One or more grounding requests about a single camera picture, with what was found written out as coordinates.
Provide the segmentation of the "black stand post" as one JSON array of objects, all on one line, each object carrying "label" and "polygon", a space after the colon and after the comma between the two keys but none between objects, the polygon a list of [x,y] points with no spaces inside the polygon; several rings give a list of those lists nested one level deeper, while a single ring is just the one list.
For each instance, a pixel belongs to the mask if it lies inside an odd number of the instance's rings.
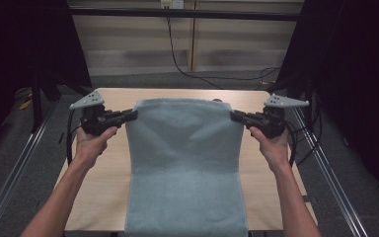
[{"label": "black stand post", "polygon": [[35,133],[42,123],[41,89],[37,74],[32,79],[32,102],[34,112],[32,133]]}]

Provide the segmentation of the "black curtain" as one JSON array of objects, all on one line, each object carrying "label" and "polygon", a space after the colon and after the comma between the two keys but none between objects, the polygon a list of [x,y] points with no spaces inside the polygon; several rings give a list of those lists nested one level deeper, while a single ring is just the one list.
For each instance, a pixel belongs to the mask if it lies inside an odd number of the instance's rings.
[{"label": "black curtain", "polygon": [[0,0],[0,125],[22,88],[92,85],[67,0]]},{"label": "black curtain", "polygon": [[379,182],[379,0],[304,0],[277,84],[314,89]]}]

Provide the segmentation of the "person's left hand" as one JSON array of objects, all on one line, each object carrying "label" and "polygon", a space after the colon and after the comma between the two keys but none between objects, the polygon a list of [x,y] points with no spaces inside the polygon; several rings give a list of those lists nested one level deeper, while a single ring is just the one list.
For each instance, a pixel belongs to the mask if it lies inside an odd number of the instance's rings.
[{"label": "person's left hand", "polygon": [[82,127],[77,129],[76,153],[73,165],[88,171],[97,161],[97,158],[107,149],[108,140],[116,135],[117,128],[109,127],[101,135],[94,136],[86,133]]}]

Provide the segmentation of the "light blue towel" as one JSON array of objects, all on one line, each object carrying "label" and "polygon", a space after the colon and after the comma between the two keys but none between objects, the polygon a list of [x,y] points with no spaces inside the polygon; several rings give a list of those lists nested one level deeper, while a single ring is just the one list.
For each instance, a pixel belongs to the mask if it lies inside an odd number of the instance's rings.
[{"label": "light blue towel", "polygon": [[137,102],[126,237],[247,237],[239,176],[243,126],[227,103]]}]

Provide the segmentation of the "white wall outlet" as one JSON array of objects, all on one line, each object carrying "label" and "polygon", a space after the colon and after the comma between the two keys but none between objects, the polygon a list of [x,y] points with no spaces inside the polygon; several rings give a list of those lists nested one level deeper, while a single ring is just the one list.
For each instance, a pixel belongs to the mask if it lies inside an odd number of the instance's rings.
[{"label": "white wall outlet", "polygon": [[185,8],[184,0],[160,0],[162,9],[183,10]]}]

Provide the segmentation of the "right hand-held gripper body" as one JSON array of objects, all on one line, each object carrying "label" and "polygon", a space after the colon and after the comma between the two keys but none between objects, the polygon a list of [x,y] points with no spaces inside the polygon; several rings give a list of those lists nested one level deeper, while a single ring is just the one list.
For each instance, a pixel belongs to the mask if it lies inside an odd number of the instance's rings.
[{"label": "right hand-held gripper body", "polygon": [[264,102],[265,127],[263,128],[263,134],[265,137],[273,139],[281,136],[285,131],[285,109],[308,107],[309,105],[308,101],[300,101],[272,94]]}]

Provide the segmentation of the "person's right hand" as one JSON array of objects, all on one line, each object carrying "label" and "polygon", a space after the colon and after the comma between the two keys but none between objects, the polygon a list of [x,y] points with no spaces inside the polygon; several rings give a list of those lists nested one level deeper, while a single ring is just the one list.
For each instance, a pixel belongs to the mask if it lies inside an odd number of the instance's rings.
[{"label": "person's right hand", "polygon": [[273,173],[282,174],[290,169],[288,162],[288,132],[285,130],[281,136],[268,139],[256,127],[250,127],[251,136],[260,144],[260,151],[264,155],[268,166]]}]

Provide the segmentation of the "black horizontal frame bar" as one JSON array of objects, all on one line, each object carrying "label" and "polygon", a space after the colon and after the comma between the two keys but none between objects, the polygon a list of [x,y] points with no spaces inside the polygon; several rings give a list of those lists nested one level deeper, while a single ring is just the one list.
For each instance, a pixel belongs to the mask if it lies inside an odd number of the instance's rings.
[{"label": "black horizontal frame bar", "polygon": [[161,17],[161,18],[192,18],[192,19],[224,19],[297,22],[302,19],[300,14],[262,13],[183,9],[124,9],[124,8],[69,8],[71,15],[81,16],[116,16],[116,17]]}]

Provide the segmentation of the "metal floor rail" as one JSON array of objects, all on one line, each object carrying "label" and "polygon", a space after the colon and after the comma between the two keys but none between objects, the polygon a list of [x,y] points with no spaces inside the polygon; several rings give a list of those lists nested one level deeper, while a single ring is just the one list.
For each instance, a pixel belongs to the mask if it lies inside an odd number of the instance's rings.
[{"label": "metal floor rail", "polygon": [[356,212],[356,209],[352,205],[350,199],[345,193],[337,175],[332,168],[324,150],[319,144],[317,136],[306,128],[306,119],[304,113],[300,109],[293,109],[292,112],[298,124],[303,128],[303,134],[307,140],[309,147],[311,148],[312,154],[317,161],[325,180],[341,210],[343,218],[346,221],[353,237],[369,237],[367,231],[365,230],[363,223]]},{"label": "metal floor rail", "polygon": [[41,138],[47,128],[48,121],[51,118],[56,104],[51,103],[49,108],[44,113],[42,122],[39,124],[38,128],[30,135],[25,147],[23,148],[21,154],[18,156],[18,160],[14,168],[9,173],[8,178],[0,189],[0,219],[14,193],[15,188],[21,181],[22,175],[25,173],[27,166],[32,160],[33,154],[35,153]]}]

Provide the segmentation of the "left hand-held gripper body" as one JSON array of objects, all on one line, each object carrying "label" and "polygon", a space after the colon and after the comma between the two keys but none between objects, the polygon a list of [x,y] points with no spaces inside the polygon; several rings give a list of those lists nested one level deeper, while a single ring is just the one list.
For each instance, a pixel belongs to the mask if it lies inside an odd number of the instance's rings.
[{"label": "left hand-held gripper body", "polygon": [[121,112],[107,111],[104,102],[101,94],[94,90],[70,105],[71,111],[82,110],[80,122],[86,133],[100,136],[110,127],[121,127]]}]

